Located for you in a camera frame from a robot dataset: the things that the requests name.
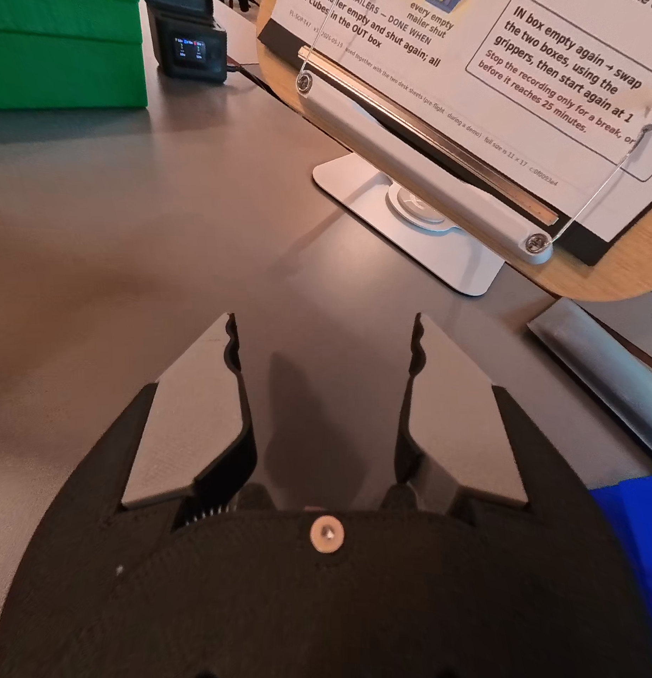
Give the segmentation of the blue plastic bin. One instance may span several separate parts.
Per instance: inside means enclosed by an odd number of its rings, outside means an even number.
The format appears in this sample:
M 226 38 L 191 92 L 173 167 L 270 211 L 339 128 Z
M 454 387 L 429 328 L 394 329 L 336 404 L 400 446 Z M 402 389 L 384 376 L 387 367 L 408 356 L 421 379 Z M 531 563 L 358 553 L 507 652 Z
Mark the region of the blue plastic bin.
M 592 489 L 591 495 L 627 552 L 652 616 L 652 476 Z

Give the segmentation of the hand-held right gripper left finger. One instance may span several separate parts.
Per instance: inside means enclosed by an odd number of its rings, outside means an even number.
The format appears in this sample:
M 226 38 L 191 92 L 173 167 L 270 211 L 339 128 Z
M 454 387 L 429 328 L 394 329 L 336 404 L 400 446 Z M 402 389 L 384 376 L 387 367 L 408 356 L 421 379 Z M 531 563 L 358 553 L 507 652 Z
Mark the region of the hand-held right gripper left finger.
M 183 499 L 220 511 L 257 464 L 233 313 L 223 313 L 156 384 L 121 503 Z

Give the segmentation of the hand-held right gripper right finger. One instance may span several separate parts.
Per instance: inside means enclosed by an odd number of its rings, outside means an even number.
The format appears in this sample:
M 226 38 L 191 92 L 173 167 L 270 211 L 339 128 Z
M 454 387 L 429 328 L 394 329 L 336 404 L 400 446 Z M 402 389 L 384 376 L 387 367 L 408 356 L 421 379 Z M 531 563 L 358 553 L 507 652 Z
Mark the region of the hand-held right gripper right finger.
M 411 336 L 395 477 L 430 513 L 454 513 L 470 499 L 528 502 L 491 379 L 423 313 Z

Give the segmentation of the black device with screen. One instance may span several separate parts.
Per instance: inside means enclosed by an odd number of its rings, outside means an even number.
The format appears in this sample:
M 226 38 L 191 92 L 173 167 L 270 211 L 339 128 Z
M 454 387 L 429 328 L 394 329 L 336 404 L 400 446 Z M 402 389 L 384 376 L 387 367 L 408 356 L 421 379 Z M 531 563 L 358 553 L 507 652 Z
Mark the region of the black device with screen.
M 154 55 L 169 77 L 214 84 L 227 79 L 227 32 L 212 1 L 147 1 Z

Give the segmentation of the silver metal bar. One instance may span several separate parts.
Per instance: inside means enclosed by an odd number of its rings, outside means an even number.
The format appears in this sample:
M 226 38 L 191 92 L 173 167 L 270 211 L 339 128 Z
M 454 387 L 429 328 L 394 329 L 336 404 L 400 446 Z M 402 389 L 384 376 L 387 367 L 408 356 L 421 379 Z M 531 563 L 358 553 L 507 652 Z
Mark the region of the silver metal bar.
M 652 370 L 567 298 L 527 326 L 652 457 Z

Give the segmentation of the green plastic bin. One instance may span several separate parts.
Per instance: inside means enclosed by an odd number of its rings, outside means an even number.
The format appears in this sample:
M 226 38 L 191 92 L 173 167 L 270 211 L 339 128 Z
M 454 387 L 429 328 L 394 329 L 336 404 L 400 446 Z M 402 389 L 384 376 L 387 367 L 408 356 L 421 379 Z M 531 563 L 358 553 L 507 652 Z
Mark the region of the green plastic bin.
M 0 110 L 147 102 L 138 1 L 0 1 Z

